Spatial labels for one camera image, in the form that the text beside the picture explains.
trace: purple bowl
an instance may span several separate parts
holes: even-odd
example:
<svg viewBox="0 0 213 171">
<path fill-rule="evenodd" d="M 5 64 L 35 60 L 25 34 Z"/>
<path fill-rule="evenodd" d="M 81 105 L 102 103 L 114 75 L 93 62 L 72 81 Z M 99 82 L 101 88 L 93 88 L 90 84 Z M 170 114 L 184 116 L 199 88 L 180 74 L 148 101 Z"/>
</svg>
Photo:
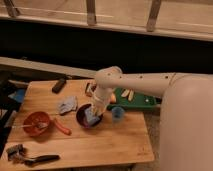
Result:
<svg viewBox="0 0 213 171">
<path fill-rule="evenodd" d="M 84 128 L 91 128 L 91 127 L 98 125 L 103 118 L 103 115 L 100 115 L 99 120 L 97 122 L 93 123 L 92 125 L 89 125 L 87 122 L 87 119 L 86 119 L 85 110 L 87 108 L 89 108 L 90 106 L 91 106 L 91 104 L 85 104 L 85 105 L 81 106 L 78 109 L 77 114 L 76 114 L 76 119 L 77 119 L 78 123 Z"/>
</svg>

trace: metal railing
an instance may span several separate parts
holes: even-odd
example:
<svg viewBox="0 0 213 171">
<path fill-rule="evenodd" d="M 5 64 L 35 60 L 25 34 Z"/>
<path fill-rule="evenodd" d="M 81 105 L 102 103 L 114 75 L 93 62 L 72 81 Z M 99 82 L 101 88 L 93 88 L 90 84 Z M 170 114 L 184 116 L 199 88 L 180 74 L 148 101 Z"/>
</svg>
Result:
<svg viewBox="0 0 213 171">
<path fill-rule="evenodd" d="M 148 32 L 153 32 L 155 30 L 155 25 L 158 17 L 158 13 L 160 10 L 162 0 L 152 0 L 152 6 L 149 14 L 149 18 L 146 25 L 146 30 Z M 4 0 L 7 13 L 11 18 L 16 18 L 21 15 L 18 7 L 16 7 L 13 3 L 13 0 Z M 95 0 L 86 0 L 87 7 L 87 24 L 89 26 L 94 26 L 97 24 L 96 21 L 96 7 Z"/>
</svg>

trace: orange bowl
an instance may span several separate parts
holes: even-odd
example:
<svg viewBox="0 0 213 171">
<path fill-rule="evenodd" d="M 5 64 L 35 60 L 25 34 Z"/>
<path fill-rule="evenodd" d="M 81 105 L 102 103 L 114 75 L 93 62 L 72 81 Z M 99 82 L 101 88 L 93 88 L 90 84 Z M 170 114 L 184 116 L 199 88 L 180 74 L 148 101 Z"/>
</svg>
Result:
<svg viewBox="0 0 213 171">
<path fill-rule="evenodd" d="M 47 126 L 44 128 L 38 128 L 36 125 L 44 123 Z M 50 125 L 50 117 L 45 112 L 34 112 L 31 113 L 25 120 L 24 125 L 32 125 L 30 127 L 23 127 L 24 131 L 31 137 L 36 137 L 45 132 Z"/>
</svg>

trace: black handle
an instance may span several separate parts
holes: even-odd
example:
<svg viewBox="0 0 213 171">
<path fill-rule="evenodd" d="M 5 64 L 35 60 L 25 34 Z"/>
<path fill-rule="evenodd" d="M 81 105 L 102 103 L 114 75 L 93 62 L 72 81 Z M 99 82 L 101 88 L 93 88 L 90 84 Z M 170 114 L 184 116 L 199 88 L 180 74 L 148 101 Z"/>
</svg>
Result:
<svg viewBox="0 0 213 171">
<path fill-rule="evenodd" d="M 36 162 L 43 162 L 43 161 L 49 161 L 49 160 L 58 160 L 59 155 L 44 155 L 44 156 L 38 156 L 35 158 Z"/>
<path fill-rule="evenodd" d="M 53 86 L 52 92 L 59 93 L 65 84 L 66 84 L 66 80 L 64 78 L 59 79 L 57 83 Z"/>
<path fill-rule="evenodd" d="M 38 156 L 36 158 L 32 158 L 33 160 L 27 160 L 25 161 L 26 165 L 32 165 L 38 162 L 44 162 L 44 161 L 50 161 L 50 160 L 58 160 L 60 159 L 59 155 L 44 155 L 44 156 Z"/>
</svg>

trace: blue cup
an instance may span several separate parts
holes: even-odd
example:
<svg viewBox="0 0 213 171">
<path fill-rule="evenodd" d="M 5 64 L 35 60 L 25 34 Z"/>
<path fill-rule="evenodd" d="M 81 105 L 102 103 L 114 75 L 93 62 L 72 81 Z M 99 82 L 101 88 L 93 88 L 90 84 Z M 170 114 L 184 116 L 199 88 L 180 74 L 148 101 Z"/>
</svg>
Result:
<svg viewBox="0 0 213 171">
<path fill-rule="evenodd" d="M 123 119 L 125 110 L 122 107 L 113 107 L 112 110 L 112 121 L 119 122 Z"/>
</svg>

